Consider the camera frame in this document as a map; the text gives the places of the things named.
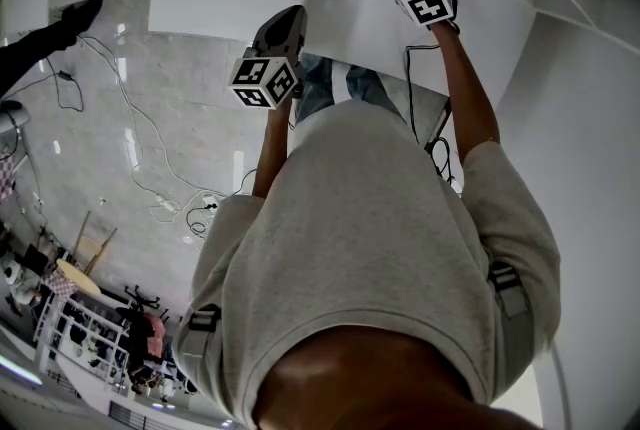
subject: short sleeve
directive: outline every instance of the short sleeve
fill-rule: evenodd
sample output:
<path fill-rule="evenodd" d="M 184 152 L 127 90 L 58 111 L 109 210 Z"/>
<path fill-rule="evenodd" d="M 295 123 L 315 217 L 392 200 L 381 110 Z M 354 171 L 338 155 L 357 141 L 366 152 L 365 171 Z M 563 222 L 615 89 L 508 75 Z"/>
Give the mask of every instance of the short sleeve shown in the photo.
<path fill-rule="evenodd" d="M 515 269 L 533 313 L 533 353 L 545 349 L 560 322 L 560 254 L 542 210 L 502 147 L 485 142 L 463 165 L 462 201 L 491 262 Z"/>
<path fill-rule="evenodd" d="M 251 195 L 232 195 L 220 203 L 193 274 L 192 299 L 225 253 L 240 243 L 260 213 L 263 204 L 264 199 Z"/>

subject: person's leg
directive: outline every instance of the person's leg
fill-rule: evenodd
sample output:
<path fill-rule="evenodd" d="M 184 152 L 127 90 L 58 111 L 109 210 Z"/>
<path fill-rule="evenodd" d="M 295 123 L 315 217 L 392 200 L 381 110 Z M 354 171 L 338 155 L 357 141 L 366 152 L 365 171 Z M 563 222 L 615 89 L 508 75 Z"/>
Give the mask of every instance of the person's leg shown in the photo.
<path fill-rule="evenodd" d="M 393 112 L 402 119 L 396 105 L 387 96 L 378 73 L 364 67 L 351 66 L 347 73 L 347 89 L 352 98 L 361 99 Z"/>
<path fill-rule="evenodd" d="M 7 301 L 7 304 L 9 304 L 9 307 L 11 308 L 11 311 L 13 312 L 13 314 L 15 314 L 16 316 L 22 317 L 22 310 L 20 309 L 20 306 L 16 302 L 16 299 L 13 298 L 13 294 L 10 293 L 9 296 L 5 298 L 5 300 Z"/>
<path fill-rule="evenodd" d="M 300 62 L 304 67 L 304 88 L 302 97 L 296 104 L 296 123 L 335 103 L 331 84 L 331 59 L 303 53 Z"/>
<path fill-rule="evenodd" d="M 87 0 L 78 7 L 69 6 L 62 12 L 60 21 L 0 48 L 0 97 L 39 60 L 73 46 L 78 34 L 89 29 L 101 8 L 102 0 Z"/>

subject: gray t-shirt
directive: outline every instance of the gray t-shirt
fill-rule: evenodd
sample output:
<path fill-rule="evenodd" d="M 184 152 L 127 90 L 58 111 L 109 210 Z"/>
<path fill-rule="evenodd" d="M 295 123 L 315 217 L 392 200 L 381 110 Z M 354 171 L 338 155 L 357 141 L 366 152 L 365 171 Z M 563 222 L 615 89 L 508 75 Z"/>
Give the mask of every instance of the gray t-shirt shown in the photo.
<path fill-rule="evenodd" d="M 526 366 L 560 317 L 551 230 L 502 148 L 488 142 L 467 155 L 460 198 L 383 108 L 326 108 L 295 128 L 294 142 L 266 200 L 220 204 L 174 339 L 179 368 L 255 428 L 258 389 L 280 357 L 321 330 L 365 325 L 427 341 L 475 401 L 493 400 L 523 370 L 509 345 L 530 349 L 520 353 Z M 496 261 L 516 269 L 508 284 L 524 287 L 532 315 L 511 337 L 505 321 L 518 311 L 505 313 L 488 281 Z M 211 304 L 221 310 L 214 332 L 197 326 L 199 314 L 189 324 Z"/>

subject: black cable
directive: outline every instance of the black cable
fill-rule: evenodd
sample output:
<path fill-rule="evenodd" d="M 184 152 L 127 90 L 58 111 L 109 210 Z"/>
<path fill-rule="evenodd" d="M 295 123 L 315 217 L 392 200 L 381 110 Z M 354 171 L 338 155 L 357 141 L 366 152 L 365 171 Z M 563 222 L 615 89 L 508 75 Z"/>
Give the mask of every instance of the black cable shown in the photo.
<path fill-rule="evenodd" d="M 239 194 L 242 191 L 242 186 L 244 185 L 245 180 L 249 177 L 249 174 L 252 174 L 253 172 L 256 172 L 258 169 L 251 169 L 249 172 L 247 172 L 244 177 L 242 178 L 242 182 L 240 183 L 240 188 L 238 188 L 235 192 L 233 192 L 231 195 L 236 195 Z"/>
<path fill-rule="evenodd" d="M 436 165 L 436 172 L 438 173 L 438 175 L 444 179 L 447 183 L 451 184 L 451 182 L 453 181 L 453 176 L 451 175 L 451 148 L 449 147 L 449 142 L 447 142 L 447 139 L 444 137 L 438 137 L 435 140 L 435 143 L 433 145 L 433 150 L 435 150 L 435 146 L 438 144 L 438 142 L 442 142 L 444 144 L 444 147 L 447 151 L 447 159 L 444 162 L 444 165 L 442 166 L 442 169 L 438 169 L 438 166 Z M 444 169 L 448 170 L 448 176 L 445 178 L 443 176 L 444 174 Z"/>
<path fill-rule="evenodd" d="M 196 235 L 196 236 L 202 236 L 204 233 L 207 232 L 207 226 L 204 225 L 202 222 L 194 222 L 193 224 L 191 222 L 189 222 L 189 215 L 191 215 L 192 211 L 198 211 L 198 210 L 207 210 L 209 208 L 207 207 L 198 207 L 198 208 L 191 208 L 188 212 L 187 212 L 187 225 L 189 226 L 189 229 L 191 230 L 191 232 Z M 202 226 L 202 229 L 197 229 L 196 226 Z"/>
<path fill-rule="evenodd" d="M 58 98 L 58 106 L 63 110 L 75 110 L 79 114 L 84 112 L 84 98 L 82 96 L 82 89 L 80 88 L 80 85 L 78 84 L 78 82 L 67 73 L 65 73 L 64 75 L 62 74 L 62 71 L 60 71 L 59 73 L 56 73 L 55 69 L 53 68 L 53 65 L 51 65 L 51 61 L 49 60 L 49 57 L 47 57 L 45 60 L 47 61 L 47 64 L 49 64 L 49 68 L 53 73 L 53 79 L 56 82 L 56 96 Z M 72 81 L 73 83 L 76 84 L 76 87 L 78 87 L 78 93 L 80 94 L 80 105 L 81 105 L 80 108 L 76 108 L 75 106 L 65 106 L 60 102 L 60 86 L 58 85 L 58 76 L 62 77 L 63 79 L 66 79 L 67 81 Z"/>
<path fill-rule="evenodd" d="M 409 117 L 411 119 L 411 130 L 413 131 L 413 135 L 416 137 L 416 142 L 420 143 L 418 140 L 418 133 L 416 132 L 416 123 L 415 117 L 413 114 L 413 84 L 411 83 L 411 52 L 414 50 L 435 50 L 440 46 L 435 45 L 419 45 L 419 46 L 407 46 L 404 49 L 405 55 L 405 73 L 407 76 L 407 87 L 409 88 Z"/>
<path fill-rule="evenodd" d="M 418 140 L 418 134 L 416 133 L 416 125 L 415 125 L 415 119 L 414 119 L 414 114 L 413 114 L 413 85 L 411 83 L 411 52 L 414 50 L 435 50 L 438 49 L 440 46 L 437 44 L 434 45 L 420 45 L 420 46 L 407 46 L 404 50 L 405 53 L 405 71 L 406 71 L 406 75 L 407 75 L 407 86 L 409 88 L 409 116 L 411 118 L 411 129 L 413 131 L 414 136 L 416 137 L 416 141 L 419 143 L 420 141 Z M 435 146 L 438 144 L 438 142 L 442 142 L 444 144 L 444 147 L 447 151 L 447 159 L 444 162 L 444 165 L 442 166 L 442 169 L 439 169 L 438 166 L 435 163 L 435 160 L 433 159 L 433 151 L 435 149 Z M 438 175 L 444 179 L 447 183 L 451 184 L 451 182 L 453 181 L 453 175 L 451 174 L 451 148 L 449 147 L 449 142 L 447 142 L 447 139 L 445 139 L 444 137 L 438 137 L 435 142 L 433 143 L 433 147 L 431 148 L 431 160 L 433 161 L 433 164 L 435 166 L 436 172 L 438 173 Z M 445 178 L 443 176 L 445 169 L 447 169 L 447 177 Z"/>
<path fill-rule="evenodd" d="M 25 85 L 24 87 L 22 87 L 21 89 L 18 89 L 17 91 L 15 91 L 12 94 L 5 94 L 4 97 L 1 99 L 1 101 L 4 101 L 5 99 L 9 99 L 12 98 L 13 96 L 15 96 L 18 92 L 22 92 L 23 90 L 28 89 L 29 87 L 31 87 L 32 85 L 35 85 L 36 83 L 40 83 L 43 82 L 45 80 L 48 80 L 49 78 L 51 78 L 52 76 L 55 76 L 55 74 L 50 74 L 49 76 L 45 76 L 44 78 L 40 78 L 39 80 L 36 80 L 35 82 L 31 82 L 28 85 Z"/>

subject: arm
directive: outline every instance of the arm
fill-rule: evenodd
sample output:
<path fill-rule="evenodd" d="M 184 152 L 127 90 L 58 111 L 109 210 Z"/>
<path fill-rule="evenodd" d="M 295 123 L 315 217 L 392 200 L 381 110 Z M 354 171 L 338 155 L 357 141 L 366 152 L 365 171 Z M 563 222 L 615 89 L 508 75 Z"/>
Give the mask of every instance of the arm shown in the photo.
<path fill-rule="evenodd" d="M 560 320 L 560 254 L 551 228 L 499 145 L 495 114 L 453 28 L 431 25 L 444 57 L 458 153 L 464 170 L 462 201 L 490 266 L 512 267 L 531 311 L 517 315 L 497 303 L 496 392 L 504 392 L 549 345 Z M 496 300 L 504 300 L 496 293 Z"/>
<path fill-rule="evenodd" d="M 451 26 L 439 22 L 431 25 L 444 58 L 451 113 L 460 162 L 482 142 L 500 143 L 498 122 L 460 39 Z"/>
<path fill-rule="evenodd" d="M 289 135 L 289 114 L 291 112 L 291 98 L 287 98 L 277 108 L 270 110 L 264 142 L 258 161 L 256 180 L 253 184 L 252 195 L 267 198 L 273 180 L 280 172 L 287 159 L 287 137 Z"/>

